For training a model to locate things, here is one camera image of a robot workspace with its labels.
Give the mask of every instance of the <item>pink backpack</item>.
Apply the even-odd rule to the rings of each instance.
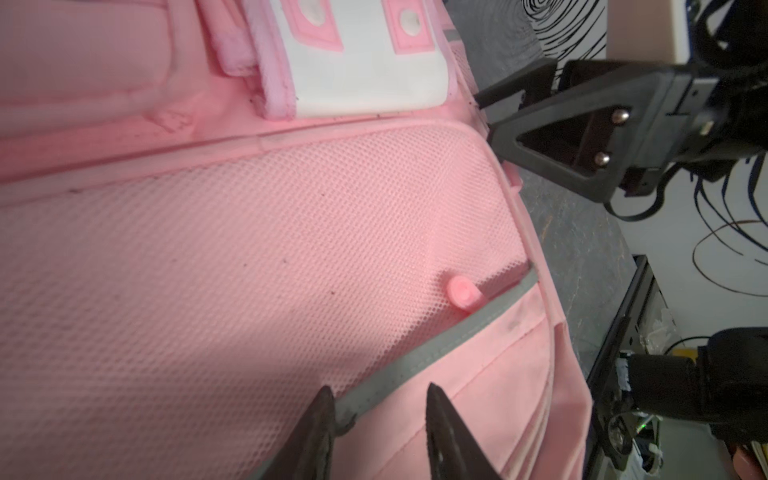
[[[442,2],[386,16],[441,103],[335,117],[264,59],[305,3],[0,5],[6,478],[258,478],[323,386],[333,478],[430,478],[433,383],[502,478],[581,477],[589,392]]]

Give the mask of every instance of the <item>pink mesh pocket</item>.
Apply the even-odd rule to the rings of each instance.
[[[448,278],[523,274],[487,152],[424,124],[0,208],[4,474],[242,478],[464,318]]]

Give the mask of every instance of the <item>pink bag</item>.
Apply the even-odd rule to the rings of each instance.
[[[203,45],[187,14],[174,28]],[[580,478],[589,392],[520,178],[451,50],[467,77],[420,111],[267,121],[209,60],[197,93],[6,131],[5,476],[256,478],[328,385],[356,415],[334,478],[429,478],[433,382],[503,478]],[[457,277],[488,303],[459,308]]]

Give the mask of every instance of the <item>white wall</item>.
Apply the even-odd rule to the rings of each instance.
[[[746,195],[747,180],[753,163],[739,162],[733,169],[727,204],[735,220],[756,220]],[[756,202],[768,219],[768,164],[756,189]],[[710,201],[726,216],[720,197],[723,181],[704,182]],[[694,186],[689,174],[682,170],[667,187],[667,200],[661,211],[637,223],[619,222],[632,253],[648,255],[651,268],[675,323],[683,337],[711,335],[735,326],[768,326],[768,253],[755,247],[726,227],[718,236],[743,255],[734,253],[714,236],[697,248],[697,262],[709,278],[720,285],[764,296],[750,296],[725,290],[705,279],[692,262],[697,243],[710,231],[694,206]],[[617,192],[613,205],[618,214],[634,214],[645,210],[653,197],[627,199]],[[704,218],[713,229],[724,225],[700,199]],[[742,228],[763,245],[768,246],[768,227],[761,223]]]

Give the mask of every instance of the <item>wire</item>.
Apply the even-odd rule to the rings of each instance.
[[[611,206],[611,202],[608,201],[603,204],[603,207],[605,207],[605,210],[608,211],[611,215],[616,217],[619,220],[623,220],[625,222],[639,222],[641,220],[645,220],[647,218],[650,218],[652,215],[654,215],[656,212],[661,210],[661,208],[664,206],[664,190],[667,188],[667,184],[670,183],[672,180],[672,177],[675,176],[675,174],[680,171],[680,169],[683,166],[681,164],[674,164],[672,167],[669,168],[669,170],[665,171],[663,175],[661,175],[661,179],[659,180],[659,184],[656,187],[656,200],[654,200],[654,204],[651,205],[648,210],[641,212],[639,214],[635,215],[618,215],[616,212],[614,212],[614,208]]]
[[[687,337],[687,338],[684,338],[684,339],[682,339],[682,340],[678,340],[678,341],[676,341],[675,343],[673,343],[672,345],[670,345],[670,346],[667,348],[667,350],[665,350],[665,351],[664,351],[664,355],[667,355],[669,352],[671,352],[671,351],[672,351],[672,349],[673,349],[674,347],[676,347],[676,346],[680,345],[682,342],[687,342],[688,340],[696,340],[696,339],[708,339],[708,338],[710,338],[710,336],[708,336],[708,335],[699,335],[699,336],[689,336],[689,337]]]

